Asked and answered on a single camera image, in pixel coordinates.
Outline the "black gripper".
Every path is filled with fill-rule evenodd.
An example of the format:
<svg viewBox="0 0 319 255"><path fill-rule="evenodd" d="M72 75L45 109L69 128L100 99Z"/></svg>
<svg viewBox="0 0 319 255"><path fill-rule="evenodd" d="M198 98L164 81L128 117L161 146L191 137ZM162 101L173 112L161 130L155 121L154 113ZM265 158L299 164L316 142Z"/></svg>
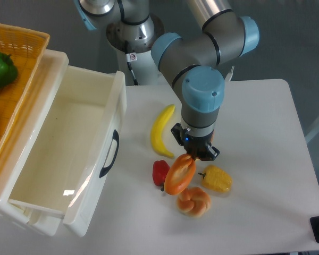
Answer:
<svg viewBox="0 0 319 255"><path fill-rule="evenodd" d="M212 146L214 131L207 134L193 134L193 128L184 129L180 123L177 123L171 132L177 143L183 146L186 153L194 160L214 161L220 154L220 151Z"/></svg>

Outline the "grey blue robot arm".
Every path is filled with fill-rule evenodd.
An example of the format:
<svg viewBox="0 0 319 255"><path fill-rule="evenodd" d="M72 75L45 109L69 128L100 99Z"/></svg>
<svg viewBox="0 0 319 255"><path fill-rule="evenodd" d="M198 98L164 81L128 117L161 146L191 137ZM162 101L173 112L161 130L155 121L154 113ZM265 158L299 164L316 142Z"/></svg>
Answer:
<svg viewBox="0 0 319 255"><path fill-rule="evenodd" d="M163 75L181 102L181 120L172 128L177 143L193 159L213 161L215 122L224 99L217 66L254 50L256 22L237 16L228 1L188 1L202 32L184 40L166 32L149 1L75 1L88 30L105 28L119 70L128 85L148 85Z"/></svg>

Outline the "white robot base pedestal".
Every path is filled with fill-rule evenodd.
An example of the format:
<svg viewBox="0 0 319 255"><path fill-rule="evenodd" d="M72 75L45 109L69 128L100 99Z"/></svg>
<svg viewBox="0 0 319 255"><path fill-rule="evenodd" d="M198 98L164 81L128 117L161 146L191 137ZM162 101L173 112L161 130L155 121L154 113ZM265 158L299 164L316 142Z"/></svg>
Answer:
<svg viewBox="0 0 319 255"><path fill-rule="evenodd" d="M164 32L164 24L155 14L150 14L141 24L119 21L107 26L107 40L116 52L119 71L125 75L126 86L157 84L160 72L151 50Z"/></svg>

